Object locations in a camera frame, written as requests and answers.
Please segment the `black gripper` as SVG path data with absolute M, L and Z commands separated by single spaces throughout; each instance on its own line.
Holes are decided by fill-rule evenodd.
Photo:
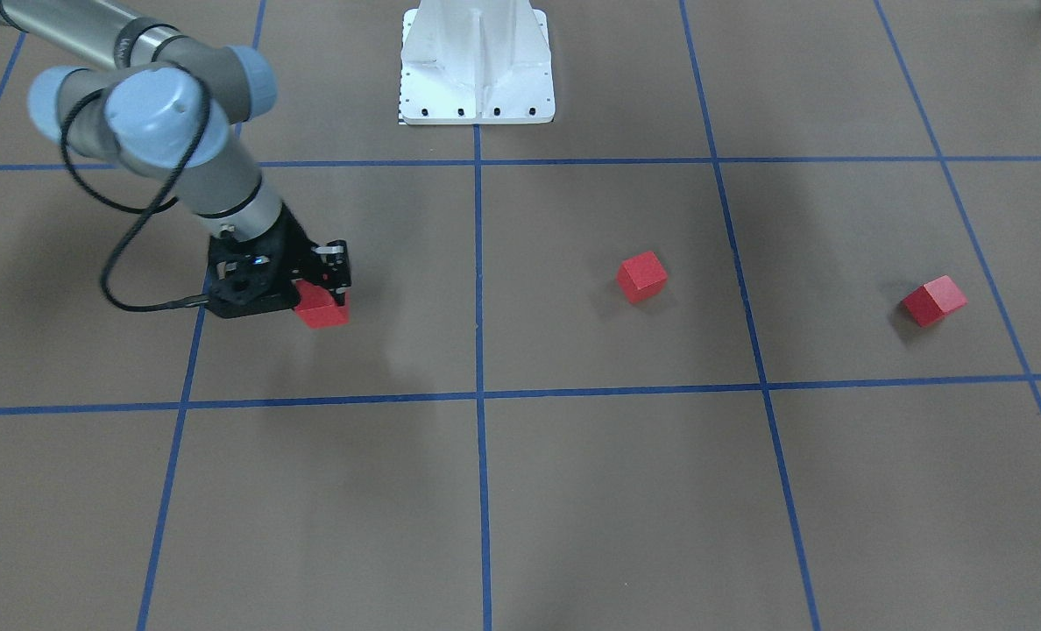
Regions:
M 287 204 L 263 235 L 209 239 L 207 259 L 207 310 L 219 318 L 291 310 L 301 302 L 297 280 L 320 285 L 336 305 L 348 304 L 352 272 L 347 241 L 316 246 Z

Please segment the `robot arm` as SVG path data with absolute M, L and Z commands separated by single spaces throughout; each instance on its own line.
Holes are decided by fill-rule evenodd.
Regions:
M 279 96 L 255 48 L 209 46 L 112 1 L 0 1 L 0 25 L 85 60 L 41 72 L 27 108 L 77 187 L 135 216 L 101 272 L 108 303 L 223 319 L 289 310 L 313 329 L 349 321 L 347 244 L 309 238 L 235 133 Z M 155 304 L 119 300 L 110 283 L 125 248 L 179 204 L 208 232 L 207 287 Z

